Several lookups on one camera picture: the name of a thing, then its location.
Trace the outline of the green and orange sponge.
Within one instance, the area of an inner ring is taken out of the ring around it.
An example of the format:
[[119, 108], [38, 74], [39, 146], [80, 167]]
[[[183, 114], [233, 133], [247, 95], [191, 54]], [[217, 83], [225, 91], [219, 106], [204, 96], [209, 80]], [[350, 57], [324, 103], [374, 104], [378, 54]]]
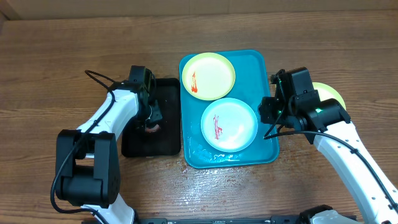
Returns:
[[151, 128], [146, 128], [145, 132], [146, 133], [155, 133], [160, 129], [160, 126], [158, 124], [156, 124], [155, 126], [151, 127]]

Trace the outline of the light blue plate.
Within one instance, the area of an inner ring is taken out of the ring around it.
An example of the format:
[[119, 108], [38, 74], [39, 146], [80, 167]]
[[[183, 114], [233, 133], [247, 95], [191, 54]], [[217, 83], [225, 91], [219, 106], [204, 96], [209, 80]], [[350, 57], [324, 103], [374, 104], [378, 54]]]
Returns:
[[200, 127], [211, 147], [221, 152], [238, 152], [254, 141], [258, 121], [247, 103], [235, 98], [222, 98], [206, 107]]

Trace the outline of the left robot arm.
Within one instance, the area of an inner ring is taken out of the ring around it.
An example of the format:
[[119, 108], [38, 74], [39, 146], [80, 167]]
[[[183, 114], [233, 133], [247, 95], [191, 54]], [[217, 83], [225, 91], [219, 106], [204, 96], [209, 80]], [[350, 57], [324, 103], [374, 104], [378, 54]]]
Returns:
[[106, 86], [106, 99], [77, 129], [57, 136], [50, 203], [58, 213], [91, 213], [99, 223], [139, 223], [119, 193], [117, 140], [127, 125], [140, 133], [159, 130], [155, 75], [133, 65], [128, 79]]

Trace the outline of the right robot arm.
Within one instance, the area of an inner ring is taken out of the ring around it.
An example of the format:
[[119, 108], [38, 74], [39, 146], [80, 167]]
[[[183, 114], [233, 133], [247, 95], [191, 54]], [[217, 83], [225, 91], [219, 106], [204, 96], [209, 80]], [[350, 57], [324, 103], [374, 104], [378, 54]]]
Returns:
[[263, 97], [258, 110], [277, 132], [264, 139], [303, 134], [336, 170], [365, 223], [397, 223], [397, 188], [361, 141], [342, 96], [313, 82], [305, 67], [279, 70], [270, 81], [275, 94]]

